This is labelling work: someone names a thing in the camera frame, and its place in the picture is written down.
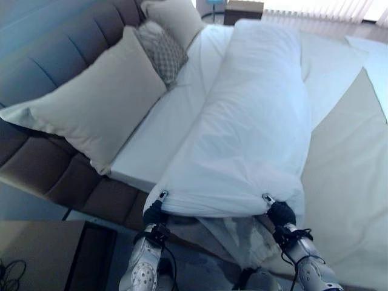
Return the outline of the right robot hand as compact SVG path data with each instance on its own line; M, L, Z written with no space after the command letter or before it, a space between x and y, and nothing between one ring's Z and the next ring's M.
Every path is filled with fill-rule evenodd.
M275 227L284 227L287 224L296 225L296 216L286 202L276 201L268 193L262 194L262 198L269 207L266 215Z

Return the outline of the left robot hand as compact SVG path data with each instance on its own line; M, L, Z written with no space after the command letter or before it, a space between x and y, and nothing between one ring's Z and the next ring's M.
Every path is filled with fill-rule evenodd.
M163 190L156 201L144 212L142 220L145 226L149 224L167 224L168 215L163 213L162 205L168 194L168 191Z

